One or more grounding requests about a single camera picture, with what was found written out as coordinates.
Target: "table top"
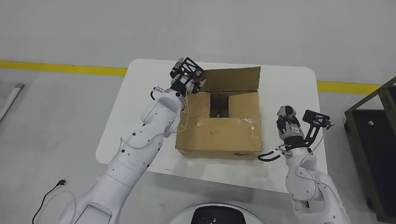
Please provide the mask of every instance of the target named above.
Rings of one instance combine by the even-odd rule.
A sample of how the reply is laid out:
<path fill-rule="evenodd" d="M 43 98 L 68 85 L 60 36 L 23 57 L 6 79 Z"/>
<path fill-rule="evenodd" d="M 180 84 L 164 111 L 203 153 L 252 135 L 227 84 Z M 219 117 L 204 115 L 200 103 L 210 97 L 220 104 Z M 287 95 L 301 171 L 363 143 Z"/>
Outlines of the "table top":
<path fill-rule="evenodd" d="M 153 87 L 170 86 L 169 72 L 176 61 L 136 59 L 129 65 L 123 84 L 108 119 L 96 152 L 100 163 L 109 163 L 119 147 L 119 139 L 127 139 L 141 126 L 140 113 L 151 101 Z M 262 117 L 262 146 L 264 152 L 282 144 L 276 125 L 277 111 L 290 105 L 305 134 L 309 124 L 302 122 L 306 109 L 320 112 L 315 73 L 306 67 L 264 66 L 198 62 L 203 69 L 260 66 L 259 98 Z M 318 133 L 316 142 L 321 138 Z M 237 186 L 287 192 L 285 177 L 288 167 L 285 158 L 274 162 L 259 160 L 217 160 L 184 158 L 175 148 L 176 134 L 164 140 L 163 147 L 150 165 L 149 171 L 172 174 Z M 327 172 L 324 143 L 315 151 L 317 167 Z"/>

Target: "yellow stripe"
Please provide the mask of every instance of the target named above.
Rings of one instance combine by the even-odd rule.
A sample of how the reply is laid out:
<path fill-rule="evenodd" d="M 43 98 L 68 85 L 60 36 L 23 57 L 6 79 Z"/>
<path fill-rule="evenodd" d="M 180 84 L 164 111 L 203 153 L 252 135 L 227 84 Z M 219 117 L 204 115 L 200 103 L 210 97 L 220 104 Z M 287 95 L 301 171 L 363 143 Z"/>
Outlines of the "yellow stripe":
<path fill-rule="evenodd" d="M 380 85 L 318 81 L 317 90 L 320 92 L 349 93 L 369 95 L 377 90 Z"/>
<path fill-rule="evenodd" d="M 124 77 L 127 69 L 118 67 L 90 67 L 65 64 L 49 64 L 35 62 L 0 61 L 0 69 L 17 69 L 65 74 L 88 74 L 102 76 Z"/>
<path fill-rule="evenodd" d="M 15 62 L 0 61 L 0 69 L 15 69 L 26 71 L 65 73 L 65 74 L 86 74 L 125 77 L 127 69 L 120 67 L 91 67 L 91 66 L 75 66 L 65 64 L 50 64 L 37 62 Z M 379 88 L 380 85 L 354 84 L 343 82 L 327 82 L 318 81 L 317 89 L 320 92 L 330 93 L 349 93 L 368 95 Z"/>

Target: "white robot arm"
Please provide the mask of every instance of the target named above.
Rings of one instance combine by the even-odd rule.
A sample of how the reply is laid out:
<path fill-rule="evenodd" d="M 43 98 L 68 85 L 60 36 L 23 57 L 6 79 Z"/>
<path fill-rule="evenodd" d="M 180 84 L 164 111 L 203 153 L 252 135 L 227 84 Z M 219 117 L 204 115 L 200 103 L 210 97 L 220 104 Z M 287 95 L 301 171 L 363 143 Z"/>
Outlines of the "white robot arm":
<path fill-rule="evenodd" d="M 157 99 L 143 111 L 142 127 L 133 130 L 122 144 L 96 184 L 77 199 L 77 208 L 70 204 L 60 224 L 117 224 L 121 209 L 140 177 L 160 151 L 163 138 L 175 132 L 184 108 L 184 98 L 195 93 L 205 80 L 204 71 L 189 58 L 181 59 L 171 71 L 171 87 L 162 90 Z"/>
<path fill-rule="evenodd" d="M 312 154 L 317 146 L 313 150 L 309 148 L 319 129 L 328 130 L 334 123 L 330 122 L 330 117 L 309 110 L 303 121 L 311 125 L 305 138 L 292 107 L 283 106 L 278 112 L 277 126 L 284 144 L 277 150 L 286 157 L 289 167 L 286 188 L 293 200 L 293 211 L 303 224 L 349 224 L 350 219 L 332 179 L 317 169 L 316 157 Z M 280 157 L 268 158 L 271 154 L 273 152 L 260 155 L 259 160 L 270 162 Z"/>

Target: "box flap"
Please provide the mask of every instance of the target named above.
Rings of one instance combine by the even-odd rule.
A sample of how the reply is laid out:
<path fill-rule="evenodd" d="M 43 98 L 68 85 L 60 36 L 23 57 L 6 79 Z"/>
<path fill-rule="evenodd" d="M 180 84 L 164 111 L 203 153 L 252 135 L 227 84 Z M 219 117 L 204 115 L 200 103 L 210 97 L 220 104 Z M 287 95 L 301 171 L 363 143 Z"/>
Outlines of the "box flap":
<path fill-rule="evenodd" d="M 208 118 L 210 111 L 210 93 L 197 92 L 187 96 L 188 100 L 188 116 L 189 118 Z M 187 108 L 182 112 L 182 120 Z"/>
<path fill-rule="evenodd" d="M 178 132 L 176 148 L 183 151 L 261 152 L 261 121 L 248 118 L 189 118 Z"/>
<path fill-rule="evenodd" d="M 252 91 L 259 88 L 260 67 L 240 69 L 209 69 L 205 71 L 207 81 L 201 88 L 204 92 Z"/>
<path fill-rule="evenodd" d="M 228 98 L 229 118 L 260 118 L 259 95 L 257 92 L 233 95 Z"/>

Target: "open cardboard box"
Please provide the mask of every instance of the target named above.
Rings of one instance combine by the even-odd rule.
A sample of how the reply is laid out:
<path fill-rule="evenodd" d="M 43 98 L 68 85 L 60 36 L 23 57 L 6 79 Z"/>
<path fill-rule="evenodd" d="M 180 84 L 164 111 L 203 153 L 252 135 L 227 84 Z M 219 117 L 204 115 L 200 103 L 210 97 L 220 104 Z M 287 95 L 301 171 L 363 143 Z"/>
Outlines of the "open cardboard box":
<path fill-rule="evenodd" d="M 190 158 L 256 159 L 262 153 L 260 67 L 213 69 L 205 76 L 201 91 L 188 95 L 176 149 Z"/>

